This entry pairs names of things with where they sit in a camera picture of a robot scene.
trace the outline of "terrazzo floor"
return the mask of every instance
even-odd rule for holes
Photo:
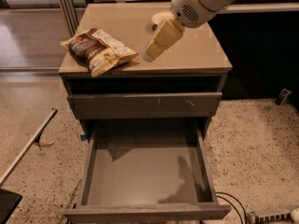
[[[63,83],[58,76],[17,74],[0,80],[0,175],[50,107],[59,110],[42,137],[56,144],[31,147],[3,186],[23,196],[8,223],[66,223],[62,211],[77,201],[88,143],[80,140],[83,131],[68,108]],[[216,191],[237,197],[247,212],[298,205],[298,131],[299,115],[292,105],[222,101],[205,141]],[[205,223],[240,221],[233,210],[224,220]]]

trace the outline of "snack bag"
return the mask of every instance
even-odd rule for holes
[[[88,66],[92,77],[98,77],[107,70],[129,62],[138,55],[122,42],[105,33],[102,29],[92,28],[80,35],[62,42],[79,63]]]

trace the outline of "black cable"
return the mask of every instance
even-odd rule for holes
[[[229,193],[227,193],[227,192],[221,192],[221,191],[216,192],[216,194],[227,195],[227,196],[229,196],[229,197],[235,199],[235,200],[240,204],[240,206],[241,206],[242,209],[243,209],[243,214],[244,214],[245,223],[246,223],[246,224],[249,223],[249,219],[248,219],[248,217],[247,217],[247,215],[246,215],[245,208],[244,208],[244,206],[242,205],[242,203],[241,203],[236,197],[234,197],[233,195],[231,195],[231,194],[229,194]]]
[[[237,214],[239,215],[240,220],[241,220],[241,224],[244,224],[244,222],[243,222],[243,218],[242,218],[242,216],[240,215],[239,211],[235,208],[235,206],[234,206],[230,201],[228,201],[226,198],[223,198],[223,197],[221,197],[221,196],[217,196],[217,197],[218,197],[218,198],[221,198],[221,199],[223,199],[224,201],[226,201],[227,203],[229,203],[229,204],[234,208],[234,210],[237,212]]]

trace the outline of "drawer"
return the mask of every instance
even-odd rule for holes
[[[221,219],[194,119],[100,119],[73,223]]]
[[[76,119],[207,117],[215,115],[221,92],[72,94]]]

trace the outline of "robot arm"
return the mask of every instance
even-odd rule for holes
[[[236,0],[171,0],[173,19],[161,21],[141,56],[154,61],[183,37],[184,27],[196,28],[214,18],[222,7]]]

